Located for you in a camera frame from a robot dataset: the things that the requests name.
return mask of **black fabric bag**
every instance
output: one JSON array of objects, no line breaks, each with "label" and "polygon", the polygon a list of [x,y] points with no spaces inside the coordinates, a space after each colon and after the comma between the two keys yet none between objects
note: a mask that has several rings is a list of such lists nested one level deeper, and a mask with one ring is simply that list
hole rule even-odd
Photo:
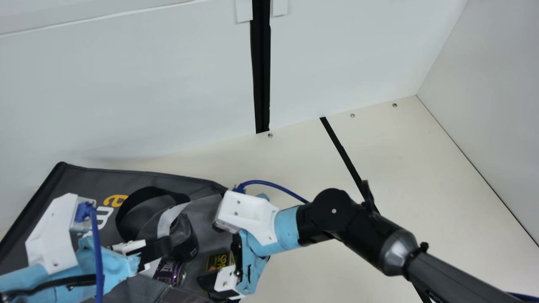
[{"label": "black fabric bag", "polygon": [[[69,192],[95,199],[98,203],[101,245],[109,246],[125,242],[115,222],[123,201],[146,187],[189,197],[191,203],[182,213],[189,218],[200,249],[196,257],[186,263],[187,279],[182,288],[171,287],[139,274],[115,287],[105,296],[105,302],[212,302],[197,285],[196,277],[205,272],[208,256],[230,249],[232,235],[212,229],[219,202],[227,188],[213,181],[169,174],[88,169],[58,163],[0,242],[0,274],[28,266],[24,242],[53,199]],[[153,197],[148,203],[175,205],[167,195]]]}]

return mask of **white wall panel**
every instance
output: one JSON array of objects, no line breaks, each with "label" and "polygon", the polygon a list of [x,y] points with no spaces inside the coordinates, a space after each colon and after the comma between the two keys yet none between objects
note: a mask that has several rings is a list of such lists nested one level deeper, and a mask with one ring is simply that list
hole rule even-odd
[{"label": "white wall panel", "polygon": [[539,242],[539,2],[470,0],[418,96]]},{"label": "white wall panel", "polygon": [[193,0],[2,0],[0,33],[187,1]]},{"label": "white wall panel", "polygon": [[415,95],[466,0],[290,0],[272,18],[271,127]]},{"label": "white wall panel", "polygon": [[0,36],[0,229],[58,161],[113,167],[253,132],[234,0]]}]

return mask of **black strap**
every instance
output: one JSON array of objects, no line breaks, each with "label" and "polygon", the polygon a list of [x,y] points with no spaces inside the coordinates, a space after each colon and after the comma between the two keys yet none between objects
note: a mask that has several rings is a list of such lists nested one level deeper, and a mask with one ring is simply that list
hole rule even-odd
[{"label": "black strap", "polygon": [[150,200],[155,197],[161,197],[161,196],[170,196],[172,199],[174,199],[176,205],[180,205],[183,203],[188,203],[191,201],[189,196],[185,194],[180,194],[177,192],[173,192],[170,190],[158,188],[158,187],[144,187],[136,192],[132,193],[127,197],[125,201],[123,201],[122,205],[118,209],[118,213],[116,214],[116,228],[118,229],[118,233],[125,241],[131,241],[135,240],[137,237],[137,234],[135,234],[131,230],[127,230],[125,228],[122,228],[122,220],[127,215],[128,212],[130,212],[135,206],[142,204],[146,202],[147,200]]},{"label": "black strap", "polygon": [[140,262],[139,262],[139,272],[144,270],[144,265],[150,263],[153,260],[157,260],[161,257],[164,257],[173,250],[172,241],[170,237],[162,237],[151,243],[146,243],[146,246],[143,246],[134,251],[127,253],[128,256],[133,254],[140,253]]}]

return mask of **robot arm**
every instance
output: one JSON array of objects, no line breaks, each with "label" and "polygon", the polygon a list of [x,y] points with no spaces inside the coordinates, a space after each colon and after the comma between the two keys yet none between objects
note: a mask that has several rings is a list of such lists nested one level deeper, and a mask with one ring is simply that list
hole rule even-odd
[{"label": "robot arm", "polygon": [[386,276],[404,276],[436,302],[521,302],[426,253],[414,235],[353,202],[342,190],[327,189],[298,210],[299,242],[335,238]]},{"label": "robot arm", "polygon": [[[222,295],[232,292],[231,299],[254,293],[269,255],[337,239],[385,275],[404,276],[436,302],[521,302],[427,254],[426,243],[418,245],[410,231],[342,190],[327,189],[311,203],[281,211],[266,200],[229,191],[215,225],[241,238],[239,261],[216,274],[215,288],[207,287],[214,294],[217,289],[229,292]],[[228,271],[234,280],[222,279]]]}]

